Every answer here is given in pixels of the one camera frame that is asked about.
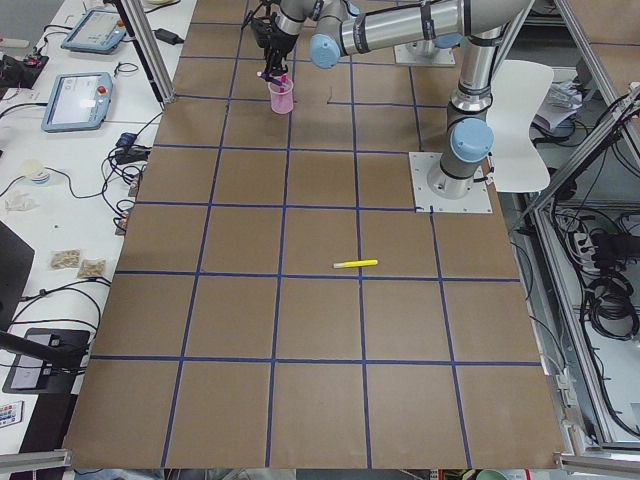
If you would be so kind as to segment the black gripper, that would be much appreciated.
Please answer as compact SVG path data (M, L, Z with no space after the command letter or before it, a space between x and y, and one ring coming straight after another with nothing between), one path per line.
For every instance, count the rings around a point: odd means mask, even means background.
M250 10L246 15L242 28L249 26L257 45L263 49L265 60L265 78L274 81L276 75L272 70L280 70L279 75L287 75L286 65L288 55L293 51L299 34L300 23L290 22L287 16L266 10L259 15L258 10Z

